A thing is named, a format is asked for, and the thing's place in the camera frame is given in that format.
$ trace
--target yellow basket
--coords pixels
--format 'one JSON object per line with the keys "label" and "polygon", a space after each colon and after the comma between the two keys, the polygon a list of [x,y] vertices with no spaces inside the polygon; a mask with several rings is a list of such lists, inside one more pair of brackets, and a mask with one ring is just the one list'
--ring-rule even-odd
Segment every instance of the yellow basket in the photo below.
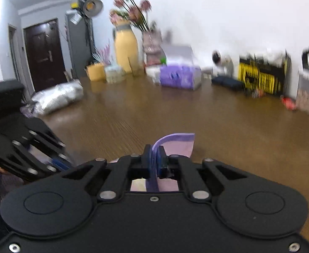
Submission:
{"label": "yellow basket", "polygon": [[86,73],[91,81],[101,81],[106,79],[103,64],[93,64],[87,66]]}

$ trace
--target green object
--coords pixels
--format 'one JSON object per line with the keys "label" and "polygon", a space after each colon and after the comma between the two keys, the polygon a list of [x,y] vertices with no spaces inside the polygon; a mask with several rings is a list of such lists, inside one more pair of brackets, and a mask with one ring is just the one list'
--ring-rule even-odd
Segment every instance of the green object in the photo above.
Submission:
{"label": "green object", "polygon": [[160,63],[161,63],[162,65],[166,65],[166,57],[162,57],[162,58],[160,59]]}

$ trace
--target purple package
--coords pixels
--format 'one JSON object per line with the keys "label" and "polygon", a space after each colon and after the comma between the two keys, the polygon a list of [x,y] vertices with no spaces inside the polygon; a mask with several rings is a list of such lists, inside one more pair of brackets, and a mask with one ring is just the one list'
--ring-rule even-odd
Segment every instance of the purple package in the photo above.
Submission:
{"label": "purple package", "polygon": [[195,90],[201,85],[201,69],[184,65],[162,66],[160,67],[160,84]]}

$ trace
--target pink plant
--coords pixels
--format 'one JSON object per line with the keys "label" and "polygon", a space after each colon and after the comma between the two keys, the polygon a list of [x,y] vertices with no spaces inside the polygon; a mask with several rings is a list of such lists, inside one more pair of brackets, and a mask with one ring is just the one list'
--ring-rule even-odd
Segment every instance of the pink plant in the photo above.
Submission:
{"label": "pink plant", "polygon": [[131,6],[129,9],[129,18],[133,22],[138,22],[141,20],[141,12],[136,6]]}
{"label": "pink plant", "polygon": [[113,4],[114,4],[116,7],[121,8],[121,7],[123,7],[123,5],[124,5],[124,0],[114,0],[114,1],[113,1]]}
{"label": "pink plant", "polygon": [[97,58],[99,59],[101,63],[103,63],[104,65],[109,65],[111,63],[110,62],[110,40],[104,49],[98,50],[95,48],[95,50],[96,50]]}
{"label": "pink plant", "polygon": [[117,15],[116,13],[110,16],[110,21],[113,25],[116,25],[118,22],[123,20],[123,17]]}
{"label": "pink plant", "polygon": [[151,9],[151,4],[148,0],[142,0],[138,6],[134,0],[114,0],[113,4],[124,10],[110,10],[110,21],[116,25],[120,20],[128,20],[130,23],[141,31],[150,31],[147,24],[148,11]]}
{"label": "pink plant", "polygon": [[143,10],[143,11],[148,11],[150,10],[152,7],[151,7],[151,4],[149,2],[149,0],[142,0],[140,2],[140,8]]}

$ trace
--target dark brown door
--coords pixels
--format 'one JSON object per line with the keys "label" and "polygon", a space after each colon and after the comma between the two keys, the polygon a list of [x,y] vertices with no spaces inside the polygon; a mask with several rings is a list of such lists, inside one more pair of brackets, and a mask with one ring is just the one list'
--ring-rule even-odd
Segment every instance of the dark brown door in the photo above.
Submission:
{"label": "dark brown door", "polygon": [[66,82],[57,19],[25,28],[24,36],[35,91]]}

